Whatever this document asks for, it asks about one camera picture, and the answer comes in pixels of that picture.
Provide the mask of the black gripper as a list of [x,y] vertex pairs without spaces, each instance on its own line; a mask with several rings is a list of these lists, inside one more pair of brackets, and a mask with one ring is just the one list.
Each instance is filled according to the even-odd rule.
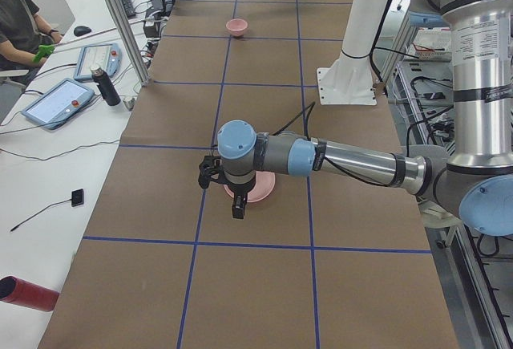
[[246,207],[246,195],[255,187],[255,172],[249,172],[242,176],[224,173],[228,188],[235,194],[232,202],[232,217],[243,219]]

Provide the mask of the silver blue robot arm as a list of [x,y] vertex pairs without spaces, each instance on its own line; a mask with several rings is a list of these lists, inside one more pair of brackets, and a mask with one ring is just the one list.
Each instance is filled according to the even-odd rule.
[[200,163],[199,183],[227,185],[242,218],[259,171],[307,177],[345,174],[402,188],[437,203],[480,233],[512,232],[512,0],[410,0],[415,14],[438,15],[450,28],[455,150],[424,146],[416,155],[378,152],[298,135],[224,124],[217,153]]

